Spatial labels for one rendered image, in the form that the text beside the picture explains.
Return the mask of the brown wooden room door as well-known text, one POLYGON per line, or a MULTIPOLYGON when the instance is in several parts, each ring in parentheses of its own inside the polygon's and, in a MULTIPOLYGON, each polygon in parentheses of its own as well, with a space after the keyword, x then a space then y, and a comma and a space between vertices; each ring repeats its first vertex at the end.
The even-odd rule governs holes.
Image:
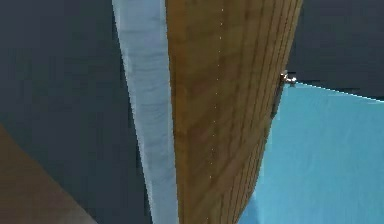
POLYGON ((165 0, 180 224, 238 224, 304 0, 165 0))

